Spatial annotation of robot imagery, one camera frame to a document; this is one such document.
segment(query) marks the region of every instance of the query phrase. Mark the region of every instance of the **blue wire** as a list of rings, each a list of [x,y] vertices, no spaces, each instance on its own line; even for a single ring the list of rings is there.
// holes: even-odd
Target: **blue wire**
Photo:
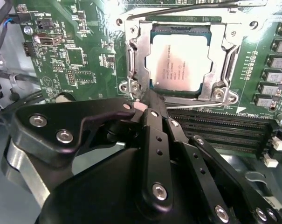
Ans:
[[[3,23],[3,26],[7,26],[7,24],[12,21],[12,18],[8,18],[4,23]]]

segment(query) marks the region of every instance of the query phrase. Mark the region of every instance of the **black mechanical linkage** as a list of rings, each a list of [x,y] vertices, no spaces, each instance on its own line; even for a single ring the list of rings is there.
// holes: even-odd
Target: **black mechanical linkage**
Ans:
[[[17,111],[3,170],[42,207],[37,224],[282,223],[204,138],[185,136],[162,96],[148,91],[134,107],[117,98]],[[117,141],[123,150],[72,176],[75,156]]]

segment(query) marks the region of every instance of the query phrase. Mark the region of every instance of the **green circuit board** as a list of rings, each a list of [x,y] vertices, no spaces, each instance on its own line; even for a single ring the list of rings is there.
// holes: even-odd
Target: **green circuit board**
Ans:
[[[18,13],[30,13],[29,21],[21,23],[22,30],[31,28],[32,33],[40,37],[47,34],[59,42],[55,46],[35,44],[33,36],[24,32],[25,53],[32,58],[43,94],[51,103],[61,92],[70,93],[76,100],[127,98],[118,89],[127,78],[125,37],[110,26],[112,14],[137,7],[204,2],[221,0],[15,0],[14,6]],[[272,43],[282,39],[276,34],[282,23],[282,0],[267,19],[257,37],[247,36],[243,40],[231,86],[239,95],[239,102],[199,110],[259,118],[274,118],[282,111],[282,91],[274,108],[256,106],[254,102],[260,82],[264,81],[263,71],[268,68],[267,59],[277,54],[272,51]]]

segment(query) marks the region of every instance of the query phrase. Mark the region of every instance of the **motherboard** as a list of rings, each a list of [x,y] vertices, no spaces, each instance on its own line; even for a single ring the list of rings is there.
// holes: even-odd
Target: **motherboard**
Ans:
[[[117,19],[119,15],[144,7],[158,9],[216,0],[14,2],[16,12],[23,15],[21,28],[26,40],[23,43],[25,54],[32,58],[46,101],[55,102],[61,94],[68,94],[75,100],[130,98],[119,88],[120,84],[127,80],[125,32],[117,28],[122,22]],[[241,40],[230,84],[230,90],[238,95],[238,100],[232,105],[200,107],[196,110],[255,118],[275,118],[277,113],[282,112],[282,0],[269,0],[265,7],[244,7],[241,11],[247,14],[259,13],[266,18],[263,18],[263,24],[259,24],[261,29],[253,35],[244,34]],[[220,21],[219,16],[197,15],[176,18],[187,22]],[[160,21],[167,19],[172,21],[173,16],[159,18]],[[172,38],[166,39],[162,35],[157,37],[162,37],[159,42],[169,40],[175,42],[174,36],[169,36]],[[184,40],[197,41],[195,43],[197,48],[186,55],[190,60],[196,60],[196,64],[210,64],[211,61],[202,56],[206,48],[200,37],[204,38],[198,35],[196,39]],[[152,48],[152,54],[155,52],[158,50]],[[199,89],[199,84],[194,84],[194,87]]]
[[[47,103],[138,100],[154,89],[187,136],[201,135],[220,152],[282,161],[282,0],[135,16],[217,2],[226,1],[15,0],[14,7]]]

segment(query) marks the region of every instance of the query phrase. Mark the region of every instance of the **cpu socket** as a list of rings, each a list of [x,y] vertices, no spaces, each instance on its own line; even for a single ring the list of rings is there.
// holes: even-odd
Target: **cpu socket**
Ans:
[[[230,90],[243,37],[263,22],[237,9],[196,9],[127,20],[155,11],[136,8],[118,19],[125,32],[127,81],[121,92],[140,99],[147,89],[165,97],[168,109],[231,105]]]

